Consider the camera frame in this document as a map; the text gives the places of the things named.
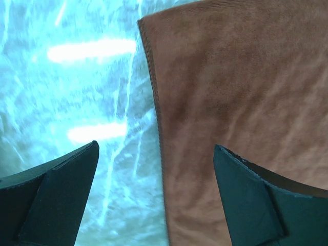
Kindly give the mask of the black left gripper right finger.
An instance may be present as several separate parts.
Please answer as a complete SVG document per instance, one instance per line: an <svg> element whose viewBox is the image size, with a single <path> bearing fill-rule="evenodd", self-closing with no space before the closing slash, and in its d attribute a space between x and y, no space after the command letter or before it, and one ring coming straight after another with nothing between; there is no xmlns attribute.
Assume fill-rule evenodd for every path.
<svg viewBox="0 0 328 246"><path fill-rule="evenodd" d="M232 245L327 245L327 190L216 145L214 170Z"/></svg>

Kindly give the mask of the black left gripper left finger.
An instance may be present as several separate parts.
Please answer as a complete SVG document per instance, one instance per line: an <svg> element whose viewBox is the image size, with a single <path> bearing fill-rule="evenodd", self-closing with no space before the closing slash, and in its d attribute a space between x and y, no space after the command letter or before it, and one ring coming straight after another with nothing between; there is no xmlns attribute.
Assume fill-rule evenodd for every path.
<svg viewBox="0 0 328 246"><path fill-rule="evenodd" d="M74 245L99 159L92 141L1 178L1 245Z"/></svg>

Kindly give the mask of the rust brown towel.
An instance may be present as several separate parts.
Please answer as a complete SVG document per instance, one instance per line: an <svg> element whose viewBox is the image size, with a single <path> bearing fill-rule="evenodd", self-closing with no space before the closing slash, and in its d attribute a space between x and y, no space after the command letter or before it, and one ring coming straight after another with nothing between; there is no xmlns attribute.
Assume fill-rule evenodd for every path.
<svg viewBox="0 0 328 246"><path fill-rule="evenodd" d="M216 145L327 190L327 1L199 1L138 27L169 245L232 245Z"/></svg>

